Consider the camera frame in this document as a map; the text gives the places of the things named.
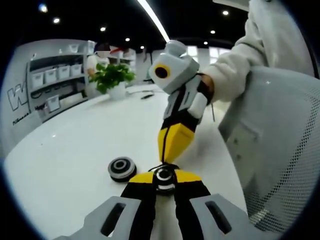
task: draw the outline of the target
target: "white sleeve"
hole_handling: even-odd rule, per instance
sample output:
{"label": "white sleeve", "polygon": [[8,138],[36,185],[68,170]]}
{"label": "white sleeve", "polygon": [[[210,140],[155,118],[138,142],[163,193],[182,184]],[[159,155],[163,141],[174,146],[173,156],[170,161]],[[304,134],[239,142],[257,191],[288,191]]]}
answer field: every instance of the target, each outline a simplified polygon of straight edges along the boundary
{"label": "white sleeve", "polygon": [[86,68],[96,70],[97,60],[94,55],[88,56],[86,60]]}
{"label": "white sleeve", "polygon": [[229,102],[242,94],[246,87],[247,74],[251,66],[266,66],[267,60],[263,40],[249,10],[245,23],[245,36],[240,38],[230,52],[224,53],[217,61],[205,68],[214,83],[212,101]]}

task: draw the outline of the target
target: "gray gripper handle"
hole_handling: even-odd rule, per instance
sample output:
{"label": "gray gripper handle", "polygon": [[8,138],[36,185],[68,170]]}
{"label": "gray gripper handle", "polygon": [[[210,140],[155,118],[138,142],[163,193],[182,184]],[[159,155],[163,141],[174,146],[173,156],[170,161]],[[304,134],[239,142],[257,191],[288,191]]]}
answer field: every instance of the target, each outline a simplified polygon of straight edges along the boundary
{"label": "gray gripper handle", "polygon": [[85,217],[80,230],[54,240],[129,240],[140,203],[138,199],[112,196]]}
{"label": "gray gripper handle", "polygon": [[203,240],[276,240],[275,232],[261,231],[247,214],[219,194],[190,199],[201,225]]}

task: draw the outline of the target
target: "light strip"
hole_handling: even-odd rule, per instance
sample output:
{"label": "light strip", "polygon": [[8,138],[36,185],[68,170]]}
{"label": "light strip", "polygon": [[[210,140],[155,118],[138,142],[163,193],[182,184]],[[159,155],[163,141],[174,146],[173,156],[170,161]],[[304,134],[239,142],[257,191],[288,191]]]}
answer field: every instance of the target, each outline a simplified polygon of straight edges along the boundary
{"label": "light strip", "polygon": [[166,33],[166,30],[164,29],[164,27],[162,26],[161,22],[159,21],[157,15],[155,14],[155,12],[152,10],[152,8],[150,7],[150,5],[147,3],[146,0],[137,0],[139,2],[139,4],[143,7],[143,9],[146,11],[146,13],[149,15],[149,17],[152,19],[152,21],[154,22],[154,24],[156,25],[156,27],[159,29],[162,37],[164,38],[164,40],[166,42],[169,42],[169,36]]}

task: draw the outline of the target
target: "black ceiling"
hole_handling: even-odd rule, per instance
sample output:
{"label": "black ceiling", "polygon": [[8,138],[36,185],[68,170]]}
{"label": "black ceiling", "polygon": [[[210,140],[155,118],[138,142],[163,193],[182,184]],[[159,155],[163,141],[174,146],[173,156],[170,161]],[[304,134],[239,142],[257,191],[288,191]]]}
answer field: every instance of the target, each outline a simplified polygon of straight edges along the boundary
{"label": "black ceiling", "polygon": [[[245,33],[248,13],[211,0],[147,0],[170,39],[199,47],[230,48]],[[47,5],[48,12],[38,11]],[[19,44],[43,39],[108,41],[140,51],[163,49],[165,41],[137,0],[43,0],[28,5]],[[229,11],[228,16],[222,12]],[[61,19],[53,24],[54,17]],[[107,26],[106,32],[100,28]]]}

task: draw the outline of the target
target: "potted plant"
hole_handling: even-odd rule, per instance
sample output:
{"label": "potted plant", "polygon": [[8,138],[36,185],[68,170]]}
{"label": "potted plant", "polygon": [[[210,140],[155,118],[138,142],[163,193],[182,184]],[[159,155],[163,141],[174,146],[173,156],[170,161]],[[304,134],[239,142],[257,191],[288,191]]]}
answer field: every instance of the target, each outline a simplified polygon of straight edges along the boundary
{"label": "potted plant", "polygon": [[96,83],[96,89],[102,93],[110,94],[114,100],[123,99],[126,96],[125,82],[135,79],[135,74],[130,71],[126,64],[109,64],[106,67],[98,63],[97,73],[89,81]]}

